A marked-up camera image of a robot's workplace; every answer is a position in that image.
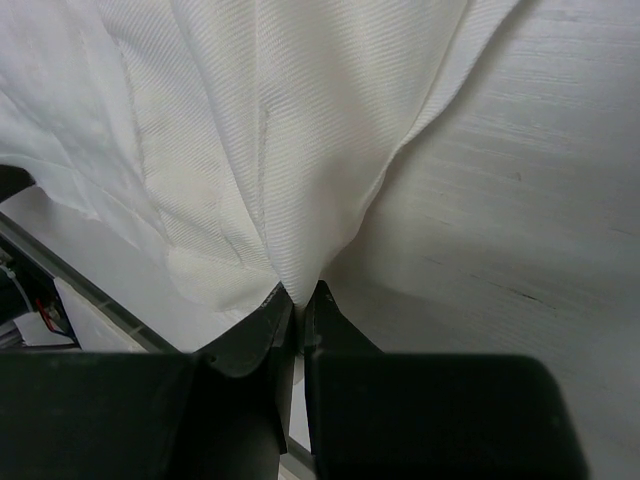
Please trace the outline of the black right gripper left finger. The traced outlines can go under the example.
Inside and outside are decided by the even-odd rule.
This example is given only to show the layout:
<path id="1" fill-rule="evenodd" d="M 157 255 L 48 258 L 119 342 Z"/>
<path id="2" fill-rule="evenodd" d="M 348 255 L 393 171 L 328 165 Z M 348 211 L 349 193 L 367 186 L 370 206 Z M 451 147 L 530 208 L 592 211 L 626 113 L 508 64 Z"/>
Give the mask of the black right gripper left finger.
<path id="1" fill-rule="evenodd" d="M 5 479 L 275 479 L 291 406 L 291 300 L 275 287 L 185 353 L 1 355 Z"/>

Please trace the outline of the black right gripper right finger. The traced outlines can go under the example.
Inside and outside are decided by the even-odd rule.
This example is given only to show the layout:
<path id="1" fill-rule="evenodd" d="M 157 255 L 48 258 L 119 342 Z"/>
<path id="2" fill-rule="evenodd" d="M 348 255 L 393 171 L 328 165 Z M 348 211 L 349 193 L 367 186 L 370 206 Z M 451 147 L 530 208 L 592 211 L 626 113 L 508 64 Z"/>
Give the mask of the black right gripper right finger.
<path id="1" fill-rule="evenodd" d="M 386 353 L 319 282 L 305 400 L 321 479 L 585 479 L 558 383 L 521 355 Z"/>

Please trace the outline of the white pleated skirt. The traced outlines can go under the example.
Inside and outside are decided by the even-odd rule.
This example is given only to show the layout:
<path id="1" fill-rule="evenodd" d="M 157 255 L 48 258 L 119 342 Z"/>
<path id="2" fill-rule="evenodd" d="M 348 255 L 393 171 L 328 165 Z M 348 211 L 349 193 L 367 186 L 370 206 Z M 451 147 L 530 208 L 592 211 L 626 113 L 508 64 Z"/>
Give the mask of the white pleated skirt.
<path id="1" fill-rule="evenodd" d="M 191 301 L 308 302 L 511 1 L 5 1 L 1 160 Z"/>

